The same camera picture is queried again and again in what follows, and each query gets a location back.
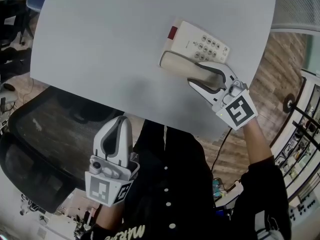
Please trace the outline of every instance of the white table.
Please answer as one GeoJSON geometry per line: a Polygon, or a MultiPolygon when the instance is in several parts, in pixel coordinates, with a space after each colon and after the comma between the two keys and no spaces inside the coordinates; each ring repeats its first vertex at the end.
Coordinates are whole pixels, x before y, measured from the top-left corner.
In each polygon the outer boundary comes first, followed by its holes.
{"type": "Polygon", "coordinates": [[[210,140],[227,125],[187,83],[158,67],[176,17],[230,47],[248,85],[263,55],[276,0],[45,0],[31,77],[210,140]]]}

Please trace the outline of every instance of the human arm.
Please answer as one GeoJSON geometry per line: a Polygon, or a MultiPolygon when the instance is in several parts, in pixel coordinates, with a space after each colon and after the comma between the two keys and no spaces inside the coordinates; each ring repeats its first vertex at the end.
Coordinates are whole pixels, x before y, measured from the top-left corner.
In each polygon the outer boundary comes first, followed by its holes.
{"type": "Polygon", "coordinates": [[[272,152],[256,118],[243,127],[250,165],[272,157],[272,152]]]}
{"type": "Polygon", "coordinates": [[[111,207],[103,205],[96,218],[96,224],[106,230],[116,231],[122,223],[125,202],[111,207]]]}
{"type": "Polygon", "coordinates": [[[243,192],[236,200],[231,224],[248,239],[291,239],[291,221],[282,172],[256,119],[243,127],[249,167],[241,177],[243,192]]]}
{"type": "Polygon", "coordinates": [[[82,235],[81,240],[104,240],[114,237],[122,224],[124,202],[111,207],[102,205],[95,225],[82,235]]]}

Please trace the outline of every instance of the black mesh chair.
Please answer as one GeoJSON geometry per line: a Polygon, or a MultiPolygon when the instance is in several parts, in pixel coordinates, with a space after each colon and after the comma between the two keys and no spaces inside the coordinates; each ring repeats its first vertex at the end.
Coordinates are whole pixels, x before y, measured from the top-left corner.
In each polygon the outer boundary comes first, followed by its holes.
{"type": "Polygon", "coordinates": [[[0,165],[30,200],[54,213],[75,189],[85,190],[94,136],[122,111],[50,86],[9,118],[0,165]]]}

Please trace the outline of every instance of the black cable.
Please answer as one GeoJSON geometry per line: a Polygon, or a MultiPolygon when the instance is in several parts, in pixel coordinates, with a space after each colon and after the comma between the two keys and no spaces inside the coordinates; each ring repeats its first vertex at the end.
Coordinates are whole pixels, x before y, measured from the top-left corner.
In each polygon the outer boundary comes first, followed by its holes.
{"type": "Polygon", "coordinates": [[[226,136],[224,137],[224,140],[223,140],[223,142],[222,142],[222,144],[221,144],[221,146],[220,146],[220,148],[219,148],[218,154],[216,155],[216,158],[215,158],[215,160],[214,160],[214,162],[213,162],[213,164],[212,164],[211,172],[213,172],[213,170],[214,170],[214,166],[215,166],[216,161],[218,160],[218,157],[219,157],[219,155],[220,155],[220,151],[221,151],[222,147],[224,146],[224,144],[225,144],[225,142],[226,142],[226,139],[228,138],[229,134],[231,133],[231,130],[232,130],[232,128],[230,128],[230,130],[228,131],[228,133],[227,133],[226,136]]]}
{"type": "Polygon", "coordinates": [[[3,111],[3,113],[11,111],[15,107],[15,105],[16,105],[16,102],[13,103],[13,106],[10,109],[7,109],[7,110],[3,111]]]}
{"type": "Polygon", "coordinates": [[[31,86],[31,90],[28,92],[28,93],[25,93],[23,96],[22,96],[22,104],[24,105],[25,104],[25,96],[29,95],[32,93],[33,89],[34,89],[34,85],[35,85],[35,81],[33,78],[32,79],[32,86],[31,86]]]}

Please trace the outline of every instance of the sleeve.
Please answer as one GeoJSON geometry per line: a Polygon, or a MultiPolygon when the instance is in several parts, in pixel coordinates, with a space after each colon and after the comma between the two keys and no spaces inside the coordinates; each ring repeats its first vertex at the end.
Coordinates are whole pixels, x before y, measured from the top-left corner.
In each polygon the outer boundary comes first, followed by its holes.
{"type": "Polygon", "coordinates": [[[231,217],[234,232],[247,239],[291,239],[287,189],[275,158],[251,164],[241,183],[231,217]]]}
{"type": "Polygon", "coordinates": [[[105,240],[107,237],[112,238],[114,235],[115,233],[113,231],[104,229],[95,224],[81,236],[80,240],[105,240]]]}

